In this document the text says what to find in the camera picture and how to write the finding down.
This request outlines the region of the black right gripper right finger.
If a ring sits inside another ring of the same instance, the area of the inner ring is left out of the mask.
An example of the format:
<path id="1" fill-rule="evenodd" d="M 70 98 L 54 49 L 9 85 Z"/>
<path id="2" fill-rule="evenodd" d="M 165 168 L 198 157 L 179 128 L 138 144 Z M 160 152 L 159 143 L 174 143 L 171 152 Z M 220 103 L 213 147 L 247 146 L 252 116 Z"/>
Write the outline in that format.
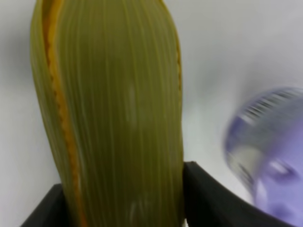
<path id="1" fill-rule="evenodd" d="M 183 189 L 190 227 L 290 226 L 240 199 L 196 162 L 184 163 Z"/>

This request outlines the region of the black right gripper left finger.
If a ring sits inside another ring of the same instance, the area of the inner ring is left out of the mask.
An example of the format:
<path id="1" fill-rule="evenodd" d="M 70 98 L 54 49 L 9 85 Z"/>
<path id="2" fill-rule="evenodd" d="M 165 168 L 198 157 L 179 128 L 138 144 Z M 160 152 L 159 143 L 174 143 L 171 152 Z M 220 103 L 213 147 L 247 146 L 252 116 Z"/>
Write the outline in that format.
<path id="1" fill-rule="evenodd" d="M 55 184 L 21 227 L 72 227 L 62 185 Z"/>

